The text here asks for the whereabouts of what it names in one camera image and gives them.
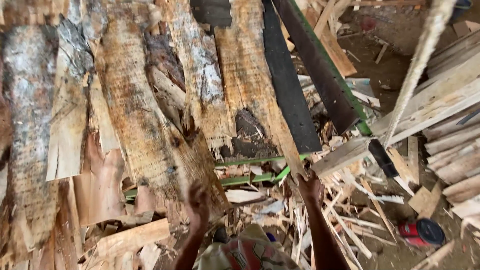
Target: black lid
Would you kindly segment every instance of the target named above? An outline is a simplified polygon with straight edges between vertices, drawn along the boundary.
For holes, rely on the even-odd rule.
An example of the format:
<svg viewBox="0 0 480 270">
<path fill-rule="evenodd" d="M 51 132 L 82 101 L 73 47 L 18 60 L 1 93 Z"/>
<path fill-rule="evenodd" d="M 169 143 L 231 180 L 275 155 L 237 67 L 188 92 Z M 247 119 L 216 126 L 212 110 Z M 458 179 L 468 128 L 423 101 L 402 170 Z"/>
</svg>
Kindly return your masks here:
<svg viewBox="0 0 480 270">
<path fill-rule="evenodd" d="M 441 245 L 445 240 L 442 228 L 430 219 L 417 221 L 417 232 L 423 241 L 432 245 Z"/>
</svg>

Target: rope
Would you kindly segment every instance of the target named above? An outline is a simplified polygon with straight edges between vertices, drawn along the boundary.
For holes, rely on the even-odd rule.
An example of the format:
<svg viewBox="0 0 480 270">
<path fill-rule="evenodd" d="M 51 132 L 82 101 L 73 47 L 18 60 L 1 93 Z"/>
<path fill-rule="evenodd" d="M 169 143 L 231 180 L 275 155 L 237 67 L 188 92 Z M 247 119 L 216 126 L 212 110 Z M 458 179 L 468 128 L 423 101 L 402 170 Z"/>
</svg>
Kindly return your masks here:
<svg viewBox="0 0 480 270">
<path fill-rule="evenodd" d="M 456 0 L 433 0 L 430 14 L 425 22 L 423 33 L 420 36 L 419 43 L 412 58 L 412 63 L 410 64 L 392 113 L 393 117 L 385 136 L 384 148 L 388 147 L 395 133 L 395 129 L 408 105 L 408 101 L 413 96 L 413 92 L 423 74 L 423 70 L 427 66 L 430 56 L 435 51 L 438 39 L 445 30 L 445 24 L 450 19 L 450 16 L 452 16 L 455 4 Z"/>
</svg>

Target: red container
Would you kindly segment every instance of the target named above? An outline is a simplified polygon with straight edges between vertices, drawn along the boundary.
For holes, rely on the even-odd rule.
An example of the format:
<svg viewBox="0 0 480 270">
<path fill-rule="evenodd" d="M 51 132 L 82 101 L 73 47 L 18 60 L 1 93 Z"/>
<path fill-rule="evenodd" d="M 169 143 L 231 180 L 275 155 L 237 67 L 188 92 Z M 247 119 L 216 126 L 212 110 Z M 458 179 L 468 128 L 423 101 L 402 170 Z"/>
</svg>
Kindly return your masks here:
<svg viewBox="0 0 480 270">
<path fill-rule="evenodd" d="M 430 219 L 421 219 L 413 224 L 402 224 L 398 230 L 410 245 L 441 245 L 445 240 L 442 228 Z"/>
</svg>

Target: person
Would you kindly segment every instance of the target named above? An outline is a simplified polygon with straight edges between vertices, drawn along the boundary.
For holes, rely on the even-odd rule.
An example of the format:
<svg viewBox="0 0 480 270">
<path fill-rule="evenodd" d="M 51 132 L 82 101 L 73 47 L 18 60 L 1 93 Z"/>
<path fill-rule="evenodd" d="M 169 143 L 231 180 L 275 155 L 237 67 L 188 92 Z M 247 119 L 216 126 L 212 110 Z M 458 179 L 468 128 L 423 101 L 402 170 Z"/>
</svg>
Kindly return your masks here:
<svg viewBox="0 0 480 270">
<path fill-rule="evenodd" d="M 322 214 L 324 186 L 315 172 L 310 171 L 309 175 L 308 181 L 300 174 L 297 174 L 296 178 L 308 212 L 316 269 L 349 269 Z M 291 257 L 283 252 L 281 244 L 276 242 L 272 235 L 267 236 L 258 224 L 251 224 L 236 238 L 227 243 L 225 241 L 226 244 L 212 243 L 197 258 L 209 222 L 207 199 L 207 193 L 199 186 L 190 188 L 185 202 L 190 218 L 190 231 L 174 263 L 175 269 L 300 269 Z"/>
</svg>

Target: shoe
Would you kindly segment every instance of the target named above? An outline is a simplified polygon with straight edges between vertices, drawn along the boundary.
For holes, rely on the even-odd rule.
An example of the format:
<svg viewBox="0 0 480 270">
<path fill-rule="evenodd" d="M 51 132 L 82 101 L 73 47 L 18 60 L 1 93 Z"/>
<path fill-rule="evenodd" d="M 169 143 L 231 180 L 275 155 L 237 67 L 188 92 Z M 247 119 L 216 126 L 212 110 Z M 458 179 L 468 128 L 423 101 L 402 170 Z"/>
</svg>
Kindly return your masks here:
<svg viewBox="0 0 480 270">
<path fill-rule="evenodd" d="M 228 234 L 225 227 L 219 227 L 213 234 L 213 243 L 228 243 Z"/>
</svg>

